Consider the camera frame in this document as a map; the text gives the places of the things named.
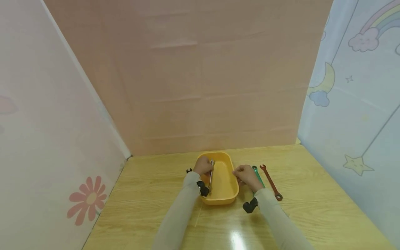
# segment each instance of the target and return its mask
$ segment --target green wrench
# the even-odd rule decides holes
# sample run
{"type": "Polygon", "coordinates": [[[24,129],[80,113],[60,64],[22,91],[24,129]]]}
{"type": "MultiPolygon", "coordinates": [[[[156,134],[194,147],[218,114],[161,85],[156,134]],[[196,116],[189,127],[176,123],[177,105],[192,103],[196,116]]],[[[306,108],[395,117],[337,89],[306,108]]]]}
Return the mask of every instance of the green wrench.
{"type": "Polygon", "coordinates": [[[258,180],[262,183],[262,186],[265,187],[260,175],[258,174],[257,166],[253,166],[253,169],[254,169],[254,172],[256,172],[256,176],[257,176],[258,180]]]}

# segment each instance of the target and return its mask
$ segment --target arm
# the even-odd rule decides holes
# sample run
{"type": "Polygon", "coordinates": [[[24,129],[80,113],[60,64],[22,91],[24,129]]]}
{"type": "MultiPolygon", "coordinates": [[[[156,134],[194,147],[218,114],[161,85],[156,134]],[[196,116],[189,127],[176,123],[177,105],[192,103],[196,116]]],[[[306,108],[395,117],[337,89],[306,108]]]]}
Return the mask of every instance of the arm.
{"type": "Polygon", "coordinates": [[[272,235],[280,250],[313,250],[303,233],[289,219],[275,199],[274,194],[264,188],[250,165],[238,166],[233,174],[238,182],[244,182],[255,193],[261,214],[268,222],[272,235]]]}
{"type": "Polygon", "coordinates": [[[275,242],[281,250],[313,250],[303,233],[289,219],[275,199],[274,194],[262,188],[254,195],[261,214],[268,222],[275,242]]]}
{"type": "Polygon", "coordinates": [[[168,210],[154,239],[152,250],[178,250],[182,244],[186,227],[199,196],[197,182],[200,175],[210,173],[214,166],[203,156],[197,159],[192,172],[183,180],[183,187],[168,210]]]}

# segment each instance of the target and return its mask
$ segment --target gray sleeve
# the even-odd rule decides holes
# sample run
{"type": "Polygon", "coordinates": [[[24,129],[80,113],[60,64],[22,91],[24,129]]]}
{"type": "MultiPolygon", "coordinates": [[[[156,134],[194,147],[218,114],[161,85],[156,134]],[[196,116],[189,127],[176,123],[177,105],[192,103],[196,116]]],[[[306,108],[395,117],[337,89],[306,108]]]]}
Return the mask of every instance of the gray sleeve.
{"type": "Polygon", "coordinates": [[[186,226],[199,196],[197,181],[200,176],[195,172],[189,172],[174,203],[168,210],[154,238],[152,250],[177,250],[180,249],[186,226]]]}
{"type": "Polygon", "coordinates": [[[261,214],[268,222],[280,250],[314,249],[303,233],[282,210],[270,190],[266,188],[260,189],[254,196],[257,198],[261,214]]]}

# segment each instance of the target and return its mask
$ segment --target wallpaper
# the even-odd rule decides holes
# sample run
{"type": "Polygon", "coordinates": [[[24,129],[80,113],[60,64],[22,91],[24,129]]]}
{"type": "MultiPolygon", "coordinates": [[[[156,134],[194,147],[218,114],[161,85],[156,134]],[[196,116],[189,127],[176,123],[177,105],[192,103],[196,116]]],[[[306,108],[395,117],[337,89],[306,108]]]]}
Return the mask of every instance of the wallpaper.
{"type": "Polygon", "coordinates": [[[126,148],[43,3],[1,1],[0,33],[0,249],[79,250],[126,148]]]}
{"type": "Polygon", "coordinates": [[[397,248],[399,44],[400,0],[335,0],[298,133],[397,248]]]}

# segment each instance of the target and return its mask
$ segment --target cardboard panel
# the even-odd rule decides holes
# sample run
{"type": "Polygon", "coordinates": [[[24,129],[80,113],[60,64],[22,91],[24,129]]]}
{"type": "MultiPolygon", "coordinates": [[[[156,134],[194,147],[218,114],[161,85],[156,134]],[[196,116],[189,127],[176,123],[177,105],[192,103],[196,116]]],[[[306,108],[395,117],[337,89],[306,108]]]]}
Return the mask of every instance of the cardboard panel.
{"type": "Polygon", "coordinates": [[[293,144],[332,4],[45,2],[134,155],[293,144]]]}

